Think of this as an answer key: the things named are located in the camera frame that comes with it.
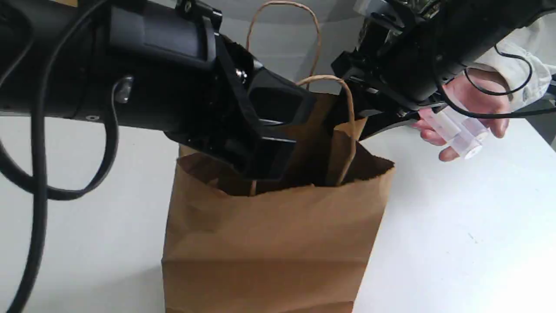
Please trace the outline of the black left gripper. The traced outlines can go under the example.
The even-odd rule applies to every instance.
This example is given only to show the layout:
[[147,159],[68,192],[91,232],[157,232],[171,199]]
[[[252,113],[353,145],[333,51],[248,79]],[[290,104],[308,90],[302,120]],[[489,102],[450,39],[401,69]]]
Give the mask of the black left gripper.
[[222,36],[221,12],[202,2],[115,0],[109,16],[109,47],[133,63],[132,99],[169,105],[168,138],[248,180],[282,176],[296,141],[278,126],[308,121],[310,91]]

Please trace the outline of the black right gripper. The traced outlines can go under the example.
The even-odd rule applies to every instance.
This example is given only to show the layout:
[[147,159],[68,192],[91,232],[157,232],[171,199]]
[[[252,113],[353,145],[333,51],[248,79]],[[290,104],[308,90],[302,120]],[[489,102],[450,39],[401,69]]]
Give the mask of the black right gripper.
[[359,43],[333,62],[354,100],[359,140],[420,119],[419,111],[444,109],[436,83],[441,75],[441,38],[447,15],[414,9],[356,9],[364,17]]

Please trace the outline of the white-sleeved forearm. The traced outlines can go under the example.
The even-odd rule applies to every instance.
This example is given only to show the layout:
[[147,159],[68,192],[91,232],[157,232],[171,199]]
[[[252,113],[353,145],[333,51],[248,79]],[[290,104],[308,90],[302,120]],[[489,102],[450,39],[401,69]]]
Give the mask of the white-sleeved forearm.
[[514,30],[497,44],[498,50],[521,56],[525,61],[501,56],[491,48],[479,57],[471,67],[485,71],[496,71],[505,80],[509,89],[520,87],[530,75],[531,80],[510,98],[510,110],[516,111],[541,99],[548,90],[552,75],[556,73],[556,14],[550,13],[528,27]]

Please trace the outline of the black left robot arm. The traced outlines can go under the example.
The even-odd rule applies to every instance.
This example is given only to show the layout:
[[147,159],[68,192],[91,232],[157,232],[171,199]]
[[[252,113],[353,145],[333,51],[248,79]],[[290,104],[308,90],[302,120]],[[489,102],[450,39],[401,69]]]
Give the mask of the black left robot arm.
[[307,121],[316,98],[220,32],[220,10],[109,0],[54,60],[45,115],[100,121],[126,79],[119,125],[159,130],[247,180],[280,180],[296,141],[280,126]]

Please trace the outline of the person's hand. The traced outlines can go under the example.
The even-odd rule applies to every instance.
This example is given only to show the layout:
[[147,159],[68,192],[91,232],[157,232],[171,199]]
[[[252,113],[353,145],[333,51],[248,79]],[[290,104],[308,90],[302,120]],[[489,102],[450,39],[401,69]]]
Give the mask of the person's hand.
[[[484,114],[503,114],[508,113],[510,109],[509,97],[506,96],[492,96],[482,93],[473,86],[472,83],[485,90],[490,90],[496,93],[504,93],[508,91],[508,84],[503,79],[502,75],[496,72],[484,71],[479,69],[468,69],[468,76],[471,82],[465,75],[455,77],[450,83],[444,85],[443,89],[450,98],[455,97],[458,99],[470,112],[484,113]],[[503,138],[508,129],[509,119],[497,120],[481,120],[483,125],[490,129],[493,135],[497,138]],[[420,133],[421,139],[429,144],[442,147],[446,145],[444,141],[433,128],[424,120],[419,120],[411,125]],[[459,155],[451,147],[443,149],[439,154],[439,160],[442,162],[451,162],[459,158]]]

